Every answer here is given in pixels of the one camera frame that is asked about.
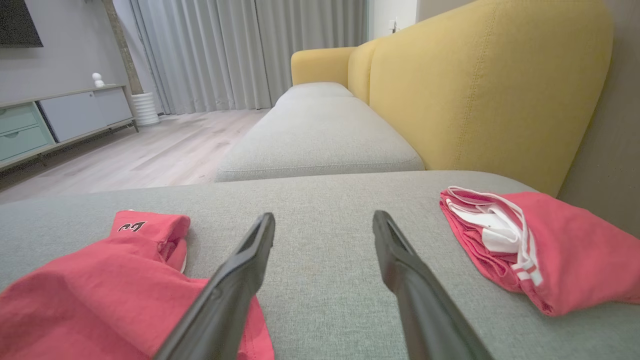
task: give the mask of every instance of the television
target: television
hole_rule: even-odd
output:
[[[24,0],[0,0],[0,47],[42,47]]]

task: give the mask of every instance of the drawer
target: drawer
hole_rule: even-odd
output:
[[[31,105],[0,109],[0,134],[37,123]]]
[[[0,136],[0,160],[47,145],[40,126]]]

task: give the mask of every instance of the folded red garment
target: folded red garment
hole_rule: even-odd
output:
[[[640,240],[542,193],[451,186],[440,207],[478,270],[550,316],[607,301],[640,304]]]
[[[24,276],[0,294],[2,359],[148,359],[207,283],[184,265],[190,220],[121,211],[108,238]],[[238,359],[273,360],[257,299]]]

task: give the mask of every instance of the ribbed white planter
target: ribbed white planter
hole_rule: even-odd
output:
[[[151,126],[160,123],[154,104],[154,93],[131,95],[133,106],[136,108],[136,124],[138,126]]]

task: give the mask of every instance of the light wood flooring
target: light wood flooring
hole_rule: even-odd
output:
[[[0,204],[33,197],[206,183],[223,155],[266,113],[231,110],[162,117],[0,172]]]

